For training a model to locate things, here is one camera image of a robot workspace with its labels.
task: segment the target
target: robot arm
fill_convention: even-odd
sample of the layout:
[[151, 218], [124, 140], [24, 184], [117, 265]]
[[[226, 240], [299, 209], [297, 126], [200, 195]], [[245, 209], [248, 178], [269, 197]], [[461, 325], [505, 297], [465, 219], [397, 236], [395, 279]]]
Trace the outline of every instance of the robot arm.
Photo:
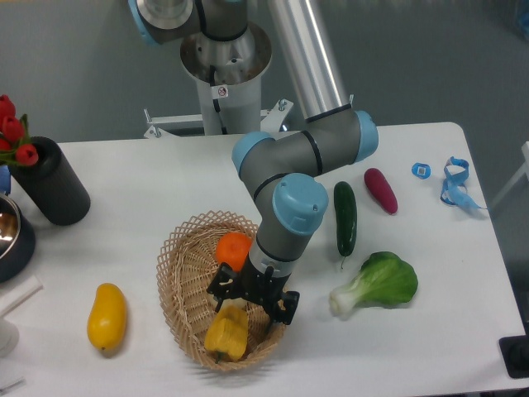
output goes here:
[[[245, 134], [232, 159], [262, 222], [241, 272], [222, 264], [207, 292], [216, 297], [217, 309], [224, 299], [242, 297], [261, 305], [270, 323], [290, 324], [299, 293], [285, 292], [284, 286], [328, 205], [326, 190], [314, 177], [363, 160], [378, 146], [371, 118], [354, 112], [348, 101], [317, 1], [268, 0], [308, 122], [307, 131], [278, 140], [258, 132], [260, 76], [271, 53], [268, 37], [246, 20], [246, 0], [195, 0], [190, 13], [191, 0], [131, 1], [138, 2], [143, 22], [158, 24], [150, 27], [155, 33], [202, 32], [186, 37], [180, 53], [197, 81], [206, 133], [227, 126], [230, 133]], [[167, 16], [181, 25], [161, 23]], [[229, 98], [212, 99], [218, 84], [230, 90]]]
[[290, 324], [299, 293], [284, 286], [328, 205], [313, 177], [371, 155], [378, 133], [367, 113], [351, 108], [316, 2], [269, 0], [269, 8], [308, 129], [278, 140], [251, 132], [237, 142], [232, 159], [263, 220], [240, 274], [222, 265], [208, 292], [218, 308], [242, 297], [271, 322]]

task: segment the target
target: cucumber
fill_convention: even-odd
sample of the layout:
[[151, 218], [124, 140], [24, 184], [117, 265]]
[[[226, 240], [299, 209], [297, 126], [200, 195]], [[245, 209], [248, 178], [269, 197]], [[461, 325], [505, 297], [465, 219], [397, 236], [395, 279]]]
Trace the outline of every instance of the cucumber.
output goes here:
[[338, 252], [345, 260], [355, 249], [357, 229], [355, 193], [345, 181], [338, 182], [334, 187], [334, 209]]

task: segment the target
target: blue joint cap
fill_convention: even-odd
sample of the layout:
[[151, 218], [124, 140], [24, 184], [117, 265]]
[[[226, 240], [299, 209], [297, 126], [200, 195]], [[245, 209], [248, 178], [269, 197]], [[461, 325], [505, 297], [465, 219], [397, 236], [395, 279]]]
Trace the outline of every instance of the blue joint cap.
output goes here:
[[129, 1], [129, 8], [132, 12], [132, 17], [134, 18], [134, 22], [136, 23], [136, 27], [138, 28], [138, 31], [140, 31], [141, 38], [147, 45], [160, 45], [155, 39], [152, 38], [150, 33], [147, 31], [147, 28], [143, 24], [143, 21], [141, 20], [140, 13], [138, 12], [138, 7], [136, 6], [136, 0], [128, 0]]
[[379, 147], [379, 130], [367, 112], [359, 110], [355, 113], [360, 122], [360, 147], [355, 160], [358, 162], [368, 158]]
[[235, 146], [233, 146], [233, 151], [231, 151], [231, 160], [237, 169], [238, 175], [241, 175], [242, 162], [245, 160], [246, 155], [259, 142], [268, 139], [274, 139], [268, 132], [248, 132], [235, 144]]
[[327, 191], [313, 177], [288, 174], [275, 185], [272, 207], [279, 222], [298, 236], [312, 235], [329, 205]]

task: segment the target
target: black vase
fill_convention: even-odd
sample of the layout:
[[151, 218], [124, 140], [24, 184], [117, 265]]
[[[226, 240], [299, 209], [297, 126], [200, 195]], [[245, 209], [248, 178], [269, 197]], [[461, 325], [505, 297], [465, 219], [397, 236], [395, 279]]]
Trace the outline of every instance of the black vase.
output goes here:
[[50, 222], [74, 224], [90, 209], [90, 196], [56, 142], [34, 136], [39, 160], [32, 166], [9, 166], [12, 177]]

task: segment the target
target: blue clip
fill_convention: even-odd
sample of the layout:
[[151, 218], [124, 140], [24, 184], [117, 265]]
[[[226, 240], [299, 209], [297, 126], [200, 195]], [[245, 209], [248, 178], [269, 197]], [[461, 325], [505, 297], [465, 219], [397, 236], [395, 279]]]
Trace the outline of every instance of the blue clip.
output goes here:
[[428, 164], [415, 163], [412, 167], [412, 174], [421, 179], [428, 179], [431, 175], [431, 169]]

